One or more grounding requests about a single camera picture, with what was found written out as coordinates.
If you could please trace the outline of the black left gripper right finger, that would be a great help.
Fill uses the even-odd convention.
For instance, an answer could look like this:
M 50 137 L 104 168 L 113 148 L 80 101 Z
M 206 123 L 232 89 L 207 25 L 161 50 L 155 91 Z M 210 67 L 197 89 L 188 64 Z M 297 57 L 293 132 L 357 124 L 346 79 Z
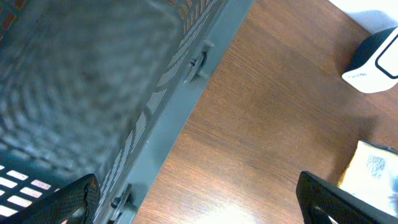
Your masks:
M 397 218 L 318 176 L 300 173 L 296 196 L 305 223 L 397 223 Z

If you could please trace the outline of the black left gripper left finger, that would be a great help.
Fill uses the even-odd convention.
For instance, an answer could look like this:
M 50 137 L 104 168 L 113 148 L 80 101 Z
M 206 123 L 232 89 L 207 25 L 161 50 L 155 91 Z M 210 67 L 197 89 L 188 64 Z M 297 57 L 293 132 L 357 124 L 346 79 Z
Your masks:
M 1 220 L 1 224 L 92 224 L 100 200 L 100 187 L 94 174 L 87 174 L 48 197 Z

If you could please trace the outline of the yellow snack bag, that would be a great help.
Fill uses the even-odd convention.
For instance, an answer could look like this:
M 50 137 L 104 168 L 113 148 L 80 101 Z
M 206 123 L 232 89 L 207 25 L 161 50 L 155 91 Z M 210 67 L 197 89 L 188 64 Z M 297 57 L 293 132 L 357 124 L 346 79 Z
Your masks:
M 397 150 L 359 141 L 338 188 L 396 217 Z

